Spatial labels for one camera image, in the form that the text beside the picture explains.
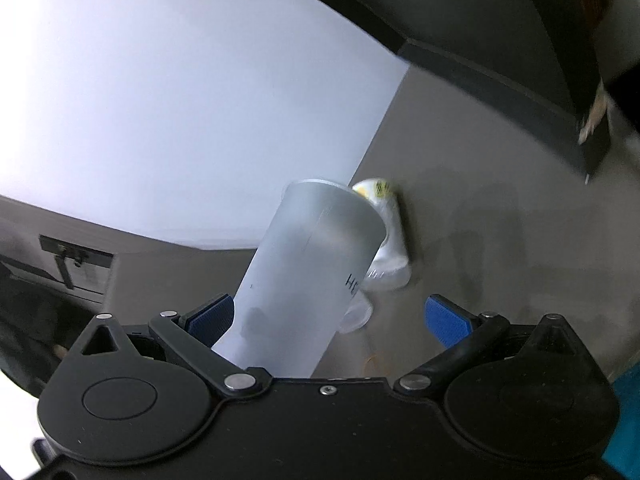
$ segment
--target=blue object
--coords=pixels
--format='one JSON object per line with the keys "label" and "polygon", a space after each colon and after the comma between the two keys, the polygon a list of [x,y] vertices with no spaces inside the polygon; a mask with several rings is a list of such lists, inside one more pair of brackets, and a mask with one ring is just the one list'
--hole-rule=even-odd
{"label": "blue object", "polygon": [[429,296],[424,304],[424,323],[446,348],[473,332],[469,316],[471,314],[437,294]]}
{"label": "blue object", "polygon": [[613,383],[620,420],[602,458],[630,480],[640,480],[640,364]]}
{"label": "blue object", "polygon": [[205,304],[180,318],[184,330],[203,345],[211,348],[234,322],[234,300],[225,294],[210,304]]}

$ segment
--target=blue gripper pad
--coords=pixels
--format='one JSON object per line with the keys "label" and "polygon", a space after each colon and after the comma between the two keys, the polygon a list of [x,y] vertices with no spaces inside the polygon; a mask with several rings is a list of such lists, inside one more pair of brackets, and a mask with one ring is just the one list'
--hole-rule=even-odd
{"label": "blue gripper pad", "polygon": [[225,294],[180,317],[178,324],[203,345],[211,348],[234,322],[234,300]]}
{"label": "blue gripper pad", "polygon": [[465,312],[439,294],[433,294],[424,304],[424,323],[445,348],[450,348],[473,332],[473,323]]}

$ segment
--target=teal fabric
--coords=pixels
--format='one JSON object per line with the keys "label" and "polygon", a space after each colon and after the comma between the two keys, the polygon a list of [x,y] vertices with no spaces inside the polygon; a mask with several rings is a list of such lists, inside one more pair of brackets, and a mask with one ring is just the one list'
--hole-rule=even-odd
{"label": "teal fabric", "polygon": [[640,480],[640,364],[613,383],[620,401],[620,421],[602,456],[629,480]]}

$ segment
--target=white light area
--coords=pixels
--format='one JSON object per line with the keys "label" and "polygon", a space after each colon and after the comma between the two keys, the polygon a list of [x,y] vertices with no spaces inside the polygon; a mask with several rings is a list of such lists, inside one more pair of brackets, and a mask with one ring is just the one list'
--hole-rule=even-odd
{"label": "white light area", "polygon": [[43,438],[36,416],[38,399],[0,372],[0,466],[19,480],[40,466],[31,454],[31,441]]}
{"label": "white light area", "polygon": [[0,0],[0,37],[0,194],[204,248],[348,183],[407,69],[318,0]]}

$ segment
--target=translucent plastic cup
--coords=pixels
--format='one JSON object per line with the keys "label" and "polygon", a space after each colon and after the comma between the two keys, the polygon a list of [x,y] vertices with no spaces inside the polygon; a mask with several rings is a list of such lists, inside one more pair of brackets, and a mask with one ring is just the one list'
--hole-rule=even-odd
{"label": "translucent plastic cup", "polygon": [[241,368],[309,377],[385,236],[353,190],[290,184],[234,298],[233,325],[212,348]]}

